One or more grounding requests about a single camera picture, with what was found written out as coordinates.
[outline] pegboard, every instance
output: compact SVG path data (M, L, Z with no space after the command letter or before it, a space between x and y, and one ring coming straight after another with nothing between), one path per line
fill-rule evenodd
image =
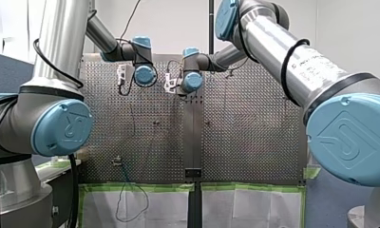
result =
M169 59L180 56L154 55L156 85L133 85L122 97L118 64L84 57L83 93L95 123L83 182L122 181L122 168L111 165L120 155L136 182L185 182L184 169L200 161L201 181L300 184L306 165L301 113L262 66L249 61L231 77L206 72L198 98L186 103L162 88ZM172 75L179 70L171 65Z
M203 181L300 184L306 145L299 108L260 65L249 61L228 75L206 74Z
M129 96L118 94L116 69L122 63L106 63L98 54L84 56L83 94L94 117L92 134L84 150L83 182L122 181L121 156L131 181L184 182L183 102L163 90L167 62L154 58L158 82L149 88L133 84ZM171 65L172 73L179 66Z

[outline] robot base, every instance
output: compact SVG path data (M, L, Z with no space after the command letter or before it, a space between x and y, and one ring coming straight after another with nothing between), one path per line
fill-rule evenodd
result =
M348 213L348 228L380 227L380 187L373 188L365 206L352 208Z
M3 209L1 224L3 228L51 228L52 194L51 187L44 184L33 198Z
M348 228L364 228L365 206L357 206L348 212Z

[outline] small label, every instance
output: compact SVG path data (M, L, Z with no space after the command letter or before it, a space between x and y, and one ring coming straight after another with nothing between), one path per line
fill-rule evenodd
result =
M340 74L347 73L315 49L308 48L306 51L309 53L309 57L297 61L292 58L289 66L310 87L322 87L324 82L335 81Z

